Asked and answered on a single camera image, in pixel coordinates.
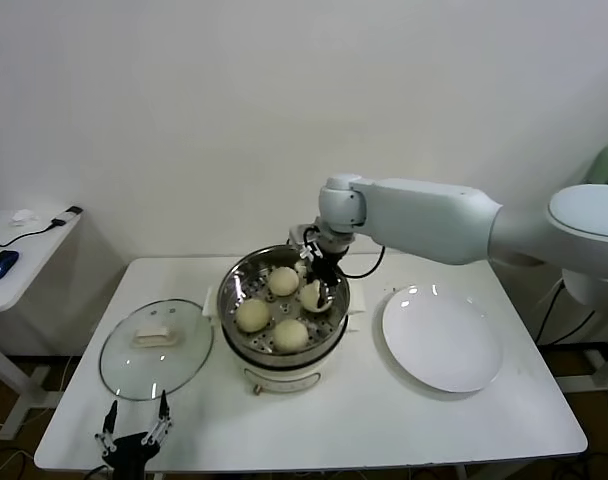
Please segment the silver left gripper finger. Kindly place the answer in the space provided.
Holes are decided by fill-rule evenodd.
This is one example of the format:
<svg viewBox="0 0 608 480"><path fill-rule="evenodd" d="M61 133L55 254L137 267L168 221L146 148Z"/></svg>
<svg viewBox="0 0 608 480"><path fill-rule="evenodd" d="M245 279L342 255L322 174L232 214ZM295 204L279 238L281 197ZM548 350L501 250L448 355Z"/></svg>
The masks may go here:
<svg viewBox="0 0 608 480"><path fill-rule="evenodd" d="M98 446L102 453L112 453L117 450L117 446L114 443L113 433L115 428L115 422L117 418L118 401L114 400L111 407L104 417L102 430L100 433L96 433L94 438L98 443Z"/></svg>
<svg viewBox="0 0 608 480"><path fill-rule="evenodd" d="M161 446L172 426L173 422L170 415L170 406L168 404L166 391L163 390L160 397L157 419L141 440L141 444L145 446Z"/></svg>

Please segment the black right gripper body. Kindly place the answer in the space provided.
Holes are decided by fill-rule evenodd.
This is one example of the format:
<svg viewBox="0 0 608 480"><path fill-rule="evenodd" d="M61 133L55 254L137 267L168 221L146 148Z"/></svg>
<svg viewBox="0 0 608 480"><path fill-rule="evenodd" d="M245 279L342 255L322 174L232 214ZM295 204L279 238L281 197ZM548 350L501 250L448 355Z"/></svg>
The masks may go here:
<svg viewBox="0 0 608 480"><path fill-rule="evenodd" d="M347 254L355 236L331 230L308 229L307 247L315 261L318 279L326 283L339 283L342 274L338 263Z"/></svg>

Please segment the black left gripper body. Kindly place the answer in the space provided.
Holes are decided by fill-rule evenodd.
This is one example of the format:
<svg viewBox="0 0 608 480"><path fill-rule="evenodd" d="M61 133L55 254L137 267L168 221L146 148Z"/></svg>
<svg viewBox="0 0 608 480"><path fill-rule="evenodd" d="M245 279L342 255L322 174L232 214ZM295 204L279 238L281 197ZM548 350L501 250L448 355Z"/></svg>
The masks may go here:
<svg viewBox="0 0 608 480"><path fill-rule="evenodd" d="M115 440L115 449L102 454L104 462L112 469L113 480L145 480L146 464L161 449L158 441L142 440L146 433L137 433Z"/></svg>

